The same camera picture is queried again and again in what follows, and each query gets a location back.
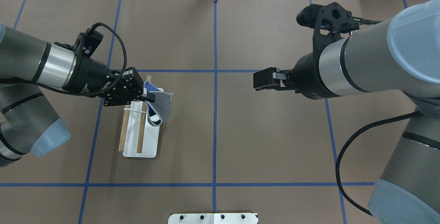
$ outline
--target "gray cloth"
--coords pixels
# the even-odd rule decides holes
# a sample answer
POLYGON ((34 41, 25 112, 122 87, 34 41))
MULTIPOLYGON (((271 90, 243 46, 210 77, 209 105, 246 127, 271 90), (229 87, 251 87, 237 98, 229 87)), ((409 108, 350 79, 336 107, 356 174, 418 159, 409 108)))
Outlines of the gray cloth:
POLYGON ((148 105, 148 108, 151 108, 156 113, 155 116, 157 116, 159 120, 151 120, 152 116, 150 116, 150 111, 147 111, 147 120, 151 126, 157 127, 163 124, 163 122, 165 122, 171 115, 171 110, 173 109, 171 105, 171 97, 173 94, 161 91, 150 92, 156 96, 156 100, 154 103, 146 102, 146 104, 148 105))

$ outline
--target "white metal plate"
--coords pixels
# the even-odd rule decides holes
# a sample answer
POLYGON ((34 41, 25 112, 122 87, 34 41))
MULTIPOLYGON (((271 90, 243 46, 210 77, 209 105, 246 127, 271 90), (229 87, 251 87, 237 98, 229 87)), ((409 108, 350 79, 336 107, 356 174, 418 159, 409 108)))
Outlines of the white metal plate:
POLYGON ((168 218, 168 224, 258 224, 258 214, 257 213, 172 214, 168 218))
MULTIPOLYGON (((132 102, 131 109, 141 111, 142 102, 132 102)), ((159 140, 159 128, 153 127, 148 122, 145 123, 145 131, 143 134, 142 153, 137 153, 137 140, 139 137, 141 113, 130 111, 127 134, 125 137, 125 147, 122 155, 125 157, 135 158, 154 158, 157 153, 157 142, 159 140)))

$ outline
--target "screw hole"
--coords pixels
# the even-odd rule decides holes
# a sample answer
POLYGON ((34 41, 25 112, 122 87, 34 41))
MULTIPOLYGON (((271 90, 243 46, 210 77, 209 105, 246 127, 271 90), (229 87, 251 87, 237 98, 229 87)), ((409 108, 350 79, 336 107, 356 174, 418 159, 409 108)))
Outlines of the screw hole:
POLYGON ((339 18, 341 17, 341 13, 340 13, 338 10, 336 10, 336 9, 334 9, 334 10, 331 12, 331 15, 332 15, 335 19, 339 19, 339 18))

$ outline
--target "wire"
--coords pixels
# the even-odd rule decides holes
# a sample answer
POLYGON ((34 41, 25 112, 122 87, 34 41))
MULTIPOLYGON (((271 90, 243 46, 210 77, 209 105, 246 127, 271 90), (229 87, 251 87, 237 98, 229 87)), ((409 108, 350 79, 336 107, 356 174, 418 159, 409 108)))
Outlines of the wire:
POLYGON ((341 194, 347 199, 347 201, 349 201, 351 204, 353 204, 354 207, 357 207, 359 210, 362 210, 364 213, 371 215, 369 210, 367 210, 366 208, 362 207, 361 205, 356 203, 354 200, 352 200, 347 195, 347 193, 344 191, 344 188, 342 187, 341 175, 340 175, 339 167, 341 166, 341 160, 342 160, 342 157, 343 157, 345 151, 347 150, 347 148, 350 146, 350 144, 354 141, 354 139, 356 137, 358 137, 361 133, 364 133, 365 131, 367 131, 367 130, 373 128, 373 127, 377 127, 379 125, 389 124, 389 123, 392 123, 392 122, 397 122, 397 121, 401 121, 401 120, 405 120, 405 119, 408 119, 408 118, 412 118, 412 117, 416 117, 416 116, 421 116, 421 115, 422 114, 419 111, 415 111, 413 113, 409 113, 409 114, 406 114, 406 115, 397 116, 397 117, 393 117, 393 118, 390 118, 390 119, 385 119, 385 120, 382 120, 382 121, 373 122, 372 124, 368 124, 368 125, 362 127, 360 130, 356 131, 356 133, 354 133, 348 139, 348 141, 344 144, 344 146, 342 147, 341 151, 339 152, 338 159, 336 160, 336 168, 335 168, 336 183, 338 184, 338 188, 341 191, 341 194))
POLYGON ((113 83, 111 83, 106 88, 101 89, 100 91, 94 92, 94 93, 73 93, 73 92, 68 92, 68 91, 62 91, 62 90, 59 90, 59 89, 56 89, 56 88, 53 88, 50 86, 46 86, 46 85, 43 85, 43 84, 40 84, 37 82, 24 80, 24 79, 20 79, 20 78, 15 78, 13 80, 0 79, 0 83, 4 83, 4 84, 26 83, 26 84, 36 85, 36 86, 48 89, 48 90, 54 91, 56 93, 72 95, 72 96, 87 96, 87 97, 93 96, 94 97, 96 95, 103 94, 103 93, 107 92, 109 89, 112 89, 118 83, 118 81, 122 78, 122 73, 125 71, 125 68, 127 67, 127 52, 125 51, 124 42, 122 41, 121 37, 116 33, 116 31, 114 31, 112 28, 110 28, 105 23, 101 23, 101 22, 95 23, 94 25, 92 25, 89 32, 93 32, 99 26, 103 26, 104 28, 109 30, 111 33, 113 33, 113 35, 118 39, 119 43, 121 44, 122 53, 124 54, 124 65, 122 66, 121 73, 119 73, 119 75, 116 77, 115 81, 113 81, 113 83))

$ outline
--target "light blue joint cap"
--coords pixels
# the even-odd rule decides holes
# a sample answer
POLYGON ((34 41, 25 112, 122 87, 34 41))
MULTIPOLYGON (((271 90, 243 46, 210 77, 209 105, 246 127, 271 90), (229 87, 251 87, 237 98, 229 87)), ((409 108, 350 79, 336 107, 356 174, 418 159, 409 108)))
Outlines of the light blue joint cap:
POLYGON ((374 185, 368 208, 381 223, 440 224, 440 214, 408 191, 385 180, 374 185))
POLYGON ((6 25, 0 22, 0 43, 3 40, 5 33, 6 33, 6 25))
POLYGON ((43 157, 65 144, 70 138, 69 129, 63 119, 59 118, 35 141, 30 152, 37 157, 43 157))
POLYGON ((411 6, 388 27, 387 42, 394 60, 409 74, 440 84, 440 0, 411 6))

